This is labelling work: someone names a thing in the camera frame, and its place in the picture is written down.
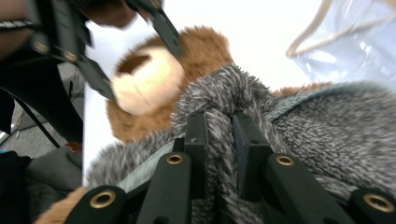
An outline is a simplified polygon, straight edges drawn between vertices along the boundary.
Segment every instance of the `teddy bear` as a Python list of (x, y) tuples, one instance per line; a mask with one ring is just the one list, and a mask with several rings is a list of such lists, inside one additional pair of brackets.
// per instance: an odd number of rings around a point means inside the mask
[[(128, 144), (153, 132), (171, 129), (171, 114), (182, 92), (194, 81), (224, 64), (233, 63), (227, 38), (210, 27), (195, 26), (180, 32), (180, 56), (173, 56), (158, 36), (127, 53), (119, 62), (111, 85), (116, 100), (107, 100), (113, 135)], [(310, 91), (330, 83), (287, 87), (274, 96)], [(52, 205), (36, 223), (64, 223), (86, 192), (81, 187)]]

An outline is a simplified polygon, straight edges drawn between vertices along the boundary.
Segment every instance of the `metal grommet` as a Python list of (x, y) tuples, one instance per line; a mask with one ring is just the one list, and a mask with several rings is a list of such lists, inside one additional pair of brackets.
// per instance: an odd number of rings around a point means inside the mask
[(282, 165), (293, 165), (294, 164), (294, 160), (287, 156), (278, 156), (278, 157), (276, 157), (276, 161)]
[(377, 194), (365, 194), (364, 201), (381, 212), (391, 213), (395, 211), (395, 206), (386, 198)]
[(70, 60), (70, 61), (73, 61), (73, 62), (77, 59), (77, 56), (74, 55), (74, 54), (72, 54), (72, 53), (69, 52), (69, 51), (65, 51), (65, 52), (64, 52), (64, 57), (65, 57), (66, 59)]
[(166, 161), (169, 164), (175, 165), (183, 162), (183, 157), (180, 155), (170, 155), (166, 158)]
[(49, 51), (49, 47), (41, 44), (40, 42), (35, 42), (33, 46), (35, 47), (35, 49), (43, 53), (47, 53)]
[(105, 190), (97, 193), (91, 198), (90, 206), (93, 208), (104, 208), (116, 200), (116, 193), (113, 190)]

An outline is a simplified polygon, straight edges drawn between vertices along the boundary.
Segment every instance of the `clear plastic bag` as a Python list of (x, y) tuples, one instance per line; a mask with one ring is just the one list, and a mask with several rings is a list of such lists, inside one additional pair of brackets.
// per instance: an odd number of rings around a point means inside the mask
[(322, 0), (287, 56), (313, 82), (372, 80), (396, 87), (396, 0)]

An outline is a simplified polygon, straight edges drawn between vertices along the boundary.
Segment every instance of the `brass eyelet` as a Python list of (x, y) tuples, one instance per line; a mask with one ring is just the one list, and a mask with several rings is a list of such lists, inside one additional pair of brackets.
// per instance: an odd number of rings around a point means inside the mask
[[(102, 202), (101, 197), (108, 198)], [(111, 205), (114, 200), (116, 200), (116, 193), (113, 190), (104, 190), (91, 198), (90, 206), (98, 209), (104, 208)]]
[(276, 157), (276, 161), (282, 165), (291, 166), (294, 164), (294, 160), (287, 156), (278, 156)]
[(166, 158), (166, 161), (169, 164), (176, 165), (183, 162), (183, 157), (180, 155), (170, 155)]
[(363, 200), (369, 204), (370, 206), (372, 206), (373, 208), (375, 208), (376, 210), (379, 210), (381, 212), (385, 212), (385, 213), (391, 213), (395, 211), (395, 206), (386, 198), (377, 195), (377, 194), (365, 194), (363, 196)]

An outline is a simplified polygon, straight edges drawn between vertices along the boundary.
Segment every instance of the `hand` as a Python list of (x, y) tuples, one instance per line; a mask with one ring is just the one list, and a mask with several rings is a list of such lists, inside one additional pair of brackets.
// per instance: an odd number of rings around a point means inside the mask
[(82, 10), (82, 13), (98, 25), (109, 25), (122, 28), (136, 16), (145, 21), (149, 19), (146, 11), (133, 11), (123, 0), (107, 1), (100, 6)]

